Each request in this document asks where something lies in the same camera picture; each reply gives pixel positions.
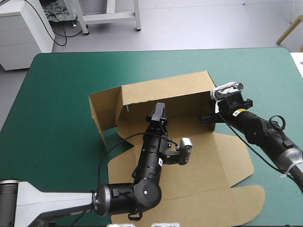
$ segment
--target gray floor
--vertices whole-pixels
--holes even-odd
[[[104,11],[105,1],[82,0],[87,14]],[[69,38],[65,47],[54,52],[143,51],[274,47],[289,27],[291,0],[140,0],[142,31],[134,22],[90,26],[90,35]],[[117,11],[133,9],[132,0],[117,0]],[[295,16],[303,13],[296,2]],[[75,34],[64,23],[68,34]],[[297,52],[303,44],[299,26],[283,47]],[[4,71],[0,67],[0,129],[9,113],[27,70]]]

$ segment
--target cabinet drawer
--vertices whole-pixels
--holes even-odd
[[[29,68],[39,53],[41,51],[37,44],[0,46],[0,64],[5,70]]]
[[[35,39],[30,30],[0,32],[0,46],[31,44]]]
[[[28,26],[21,15],[0,17],[0,32],[25,29],[28,29]]]

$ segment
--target open cardboard box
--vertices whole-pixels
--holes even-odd
[[[193,151],[184,166],[163,165],[162,200],[136,222],[180,223],[182,227],[229,227],[247,223],[261,211],[265,192],[260,185],[231,188],[254,172],[246,146],[236,137],[215,133],[214,124],[201,124],[199,115],[210,111],[210,90],[215,87],[207,71],[156,79],[90,95],[92,115],[104,142],[104,130],[117,126],[122,138],[145,131],[146,115],[157,102],[166,104],[169,137],[189,137]],[[142,137],[129,139],[130,150],[108,164],[110,183],[133,182]],[[129,223],[126,214],[113,223]]]

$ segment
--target yellow label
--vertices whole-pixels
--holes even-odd
[[[236,116],[238,116],[239,113],[241,113],[241,112],[243,112],[243,111],[246,111],[246,109],[239,109],[239,110],[236,110],[232,115],[236,117]]]

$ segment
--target green tabletop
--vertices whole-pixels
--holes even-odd
[[[303,80],[286,49],[47,53],[35,57],[0,133],[0,179],[22,179],[45,191],[95,189],[106,150],[91,117],[89,94],[202,70],[217,85],[242,82],[244,98],[254,101],[251,111],[265,119],[284,116],[286,134],[303,147]],[[232,134],[223,124],[217,124],[216,132]],[[115,129],[106,137],[109,146],[121,139]],[[113,155],[128,148],[125,143]],[[255,173],[236,187],[260,184],[266,201],[249,224],[303,224],[303,196],[296,185],[250,155]],[[104,165],[102,182],[107,180]],[[74,218],[58,222],[69,224]],[[109,221],[90,213],[78,224]]]

